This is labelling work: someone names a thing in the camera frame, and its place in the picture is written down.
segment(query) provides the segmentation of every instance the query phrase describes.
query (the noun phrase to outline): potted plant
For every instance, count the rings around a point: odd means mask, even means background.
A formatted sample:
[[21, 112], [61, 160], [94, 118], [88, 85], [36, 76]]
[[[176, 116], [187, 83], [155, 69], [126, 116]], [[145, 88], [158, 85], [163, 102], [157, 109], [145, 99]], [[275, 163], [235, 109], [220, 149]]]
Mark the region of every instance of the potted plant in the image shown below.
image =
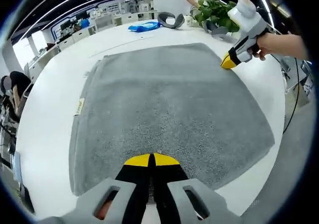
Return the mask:
[[190, 12], [192, 17], [203, 27], [203, 23], [210, 21], [217, 27], [225, 27], [229, 32], [237, 32], [239, 26], [228, 16], [228, 11], [236, 6], [230, 1], [225, 4], [220, 0], [198, 0], [199, 8], [193, 8]]

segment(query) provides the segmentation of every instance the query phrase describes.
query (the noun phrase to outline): ceiling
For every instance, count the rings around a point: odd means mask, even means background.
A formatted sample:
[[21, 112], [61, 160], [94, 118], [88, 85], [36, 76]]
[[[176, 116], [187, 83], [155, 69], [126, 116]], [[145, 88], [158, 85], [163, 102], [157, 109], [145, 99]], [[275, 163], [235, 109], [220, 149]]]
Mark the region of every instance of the ceiling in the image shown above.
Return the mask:
[[[19, 12], [18, 19], [15, 21], [13, 28], [10, 30], [9, 36], [11, 37], [12, 41], [15, 43], [15, 41], [19, 39], [30, 26], [34, 25], [48, 11], [64, 1], [66, 0], [28, 0]], [[51, 20], [55, 19], [59, 15], [85, 2], [87, 1], [70, 0], [65, 4], [59, 6], [59, 8], [55, 9], [50, 14], [42, 18], [38, 22], [38, 25], [28, 32], [27, 36], [35, 31], [42, 29], [42, 27], [44, 27], [47, 23], [49, 23]]]

